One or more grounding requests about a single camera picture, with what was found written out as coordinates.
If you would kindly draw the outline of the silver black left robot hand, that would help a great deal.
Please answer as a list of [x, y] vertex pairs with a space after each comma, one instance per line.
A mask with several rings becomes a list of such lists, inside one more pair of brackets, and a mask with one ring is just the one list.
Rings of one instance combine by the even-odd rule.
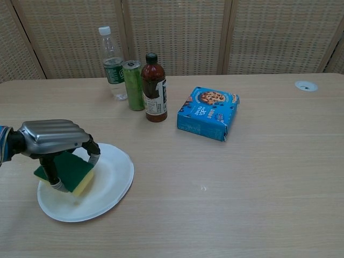
[[1, 162], [22, 154], [40, 162], [51, 187], [75, 193], [101, 155], [93, 137], [65, 119], [25, 121], [18, 130], [1, 130]]

